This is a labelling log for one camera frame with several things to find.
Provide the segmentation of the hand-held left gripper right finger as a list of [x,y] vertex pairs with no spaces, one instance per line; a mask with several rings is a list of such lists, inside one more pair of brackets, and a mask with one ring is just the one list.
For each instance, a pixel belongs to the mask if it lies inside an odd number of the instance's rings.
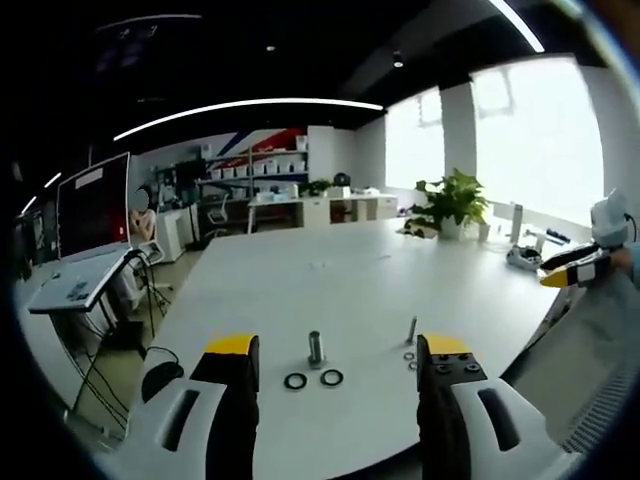
[[565,479],[573,455],[508,383],[490,379],[457,340],[415,339],[423,479]]

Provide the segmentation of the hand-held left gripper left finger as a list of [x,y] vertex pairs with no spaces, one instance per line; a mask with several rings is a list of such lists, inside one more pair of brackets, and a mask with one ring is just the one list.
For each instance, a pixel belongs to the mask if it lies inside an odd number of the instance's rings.
[[164,362],[144,376],[112,479],[250,479],[259,425],[259,337],[210,343],[194,370]]

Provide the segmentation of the person's right hand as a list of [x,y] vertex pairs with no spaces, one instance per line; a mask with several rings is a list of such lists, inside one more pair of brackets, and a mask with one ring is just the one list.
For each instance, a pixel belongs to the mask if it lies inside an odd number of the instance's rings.
[[633,250],[630,247],[622,247],[614,251],[611,254],[611,265],[631,276],[634,271]]

